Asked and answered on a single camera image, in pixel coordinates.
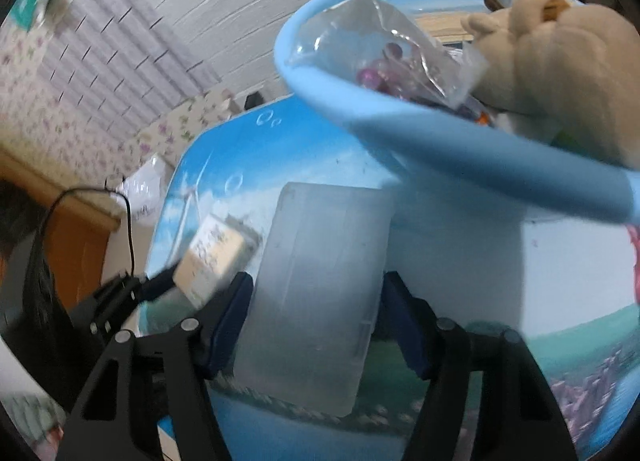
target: plastic container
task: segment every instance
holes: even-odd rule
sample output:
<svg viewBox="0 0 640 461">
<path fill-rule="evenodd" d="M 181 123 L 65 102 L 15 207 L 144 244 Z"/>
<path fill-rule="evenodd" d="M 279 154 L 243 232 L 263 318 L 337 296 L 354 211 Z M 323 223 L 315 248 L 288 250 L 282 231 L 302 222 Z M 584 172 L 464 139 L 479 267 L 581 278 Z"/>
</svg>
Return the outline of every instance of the plastic container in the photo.
<svg viewBox="0 0 640 461">
<path fill-rule="evenodd" d="M 319 114 L 368 145 L 388 166 L 420 174 L 428 165 L 557 212 L 640 224 L 640 174 L 360 88 L 314 67 L 287 65 L 299 27 L 343 0 L 311 0 L 284 24 L 274 47 L 280 75 Z M 403 8 L 418 0 L 385 0 Z M 423 11 L 478 9 L 482 0 L 421 0 Z"/>
<path fill-rule="evenodd" d="M 240 384 L 309 411 L 351 412 L 392 212 L 383 190 L 286 184 L 238 341 Z"/>
</svg>

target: black cable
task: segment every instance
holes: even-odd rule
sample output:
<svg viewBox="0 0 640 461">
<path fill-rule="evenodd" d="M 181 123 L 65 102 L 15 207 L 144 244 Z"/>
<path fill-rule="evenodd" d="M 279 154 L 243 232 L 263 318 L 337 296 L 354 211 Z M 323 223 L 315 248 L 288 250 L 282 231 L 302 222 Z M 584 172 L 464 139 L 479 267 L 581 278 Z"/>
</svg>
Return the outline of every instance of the black cable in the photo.
<svg viewBox="0 0 640 461">
<path fill-rule="evenodd" d="M 51 215 L 53 210 L 65 199 L 69 194 L 73 194 L 75 192 L 98 192 L 101 194 L 115 194 L 116 196 L 120 196 L 124 199 L 125 205 L 127 206 L 127 233 L 129 234 L 129 253 L 131 255 L 131 272 L 133 275 L 136 270 L 136 258 L 133 251 L 133 237 L 131 235 L 131 205 L 129 204 L 129 199 L 122 192 L 118 192 L 117 190 L 112 190 L 107 187 L 95 187 L 95 186 L 76 186 L 73 188 L 68 188 L 67 190 L 63 190 L 60 195 L 55 199 L 55 201 L 51 204 L 44 217 L 42 218 L 42 222 L 38 227 L 38 235 L 42 239 L 44 239 L 44 232 L 47 229 L 47 225 L 49 224 L 49 220 L 51 219 Z"/>
</svg>

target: beige plush toy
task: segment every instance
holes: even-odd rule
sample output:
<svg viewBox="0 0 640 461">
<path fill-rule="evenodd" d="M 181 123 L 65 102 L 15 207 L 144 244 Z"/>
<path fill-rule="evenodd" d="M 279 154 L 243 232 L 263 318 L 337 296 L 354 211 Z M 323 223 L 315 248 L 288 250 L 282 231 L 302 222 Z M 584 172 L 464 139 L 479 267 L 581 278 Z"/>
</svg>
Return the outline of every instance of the beige plush toy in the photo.
<svg viewBox="0 0 640 461">
<path fill-rule="evenodd" d="M 592 156 L 640 168 L 640 35 L 633 25 L 610 8 L 566 0 L 514 0 L 491 31 L 496 15 L 463 21 L 490 62 L 478 99 L 553 117 Z"/>
</svg>

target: silver screw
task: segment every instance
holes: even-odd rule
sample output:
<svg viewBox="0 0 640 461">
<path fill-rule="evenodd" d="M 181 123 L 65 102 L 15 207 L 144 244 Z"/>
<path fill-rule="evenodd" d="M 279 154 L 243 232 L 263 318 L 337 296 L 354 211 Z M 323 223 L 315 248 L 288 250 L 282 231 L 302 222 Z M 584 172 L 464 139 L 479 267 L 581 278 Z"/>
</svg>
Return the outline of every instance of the silver screw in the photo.
<svg viewBox="0 0 640 461">
<path fill-rule="evenodd" d="M 518 342 L 520 342 L 520 335 L 513 329 L 508 329 L 502 336 L 504 336 L 504 339 L 511 344 L 517 344 Z"/>
<path fill-rule="evenodd" d="M 127 340 L 131 338 L 131 332 L 123 329 L 116 333 L 116 342 L 118 344 L 124 344 Z"/>
<path fill-rule="evenodd" d="M 453 322 L 452 319 L 444 317 L 436 320 L 436 326 L 438 326 L 438 329 L 441 331 L 451 331 L 456 327 L 456 323 Z"/>
<path fill-rule="evenodd" d="M 182 321 L 182 323 L 180 324 L 180 327 L 182 328 L 183 331 L 193 331 L 199 325 L 200 325 L 200 323 L 197 321 L 197 319 L 195 319 L 195 318 L 185 318 Z"/>
</svg>

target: translucent plastic box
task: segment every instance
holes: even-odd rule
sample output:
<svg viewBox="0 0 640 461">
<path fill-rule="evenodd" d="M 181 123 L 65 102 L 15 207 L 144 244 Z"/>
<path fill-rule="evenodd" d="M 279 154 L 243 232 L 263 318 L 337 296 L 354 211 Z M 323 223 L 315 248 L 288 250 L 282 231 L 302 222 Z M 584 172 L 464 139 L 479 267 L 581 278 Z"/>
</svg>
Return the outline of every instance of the translucent plastic box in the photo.
<svg viewBox="0 0 640 461">
<path fill-rule="evenodd" d="M 349 414 L 378 314 L 390 192 L 287 183 L 238 343 L 239 383 Z"/>
</svg>

